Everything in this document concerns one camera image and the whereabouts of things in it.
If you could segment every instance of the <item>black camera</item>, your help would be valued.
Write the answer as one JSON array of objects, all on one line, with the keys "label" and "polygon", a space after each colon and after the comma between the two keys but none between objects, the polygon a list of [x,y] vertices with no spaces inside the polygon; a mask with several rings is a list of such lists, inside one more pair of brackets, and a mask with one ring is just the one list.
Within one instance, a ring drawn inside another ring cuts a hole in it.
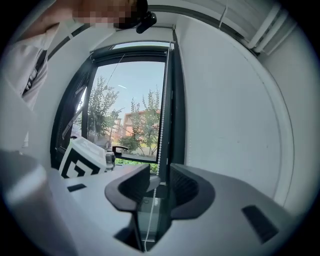
[{"label": "black camera", "polygon": [[136,27],[136,32],[142,34],[148,28],[157,23],[157,16],[148,11],[147,0],[137,0],[136,11],[130,18],[125,18],[124,22],[114,24],[117,29],[125,30]]}]

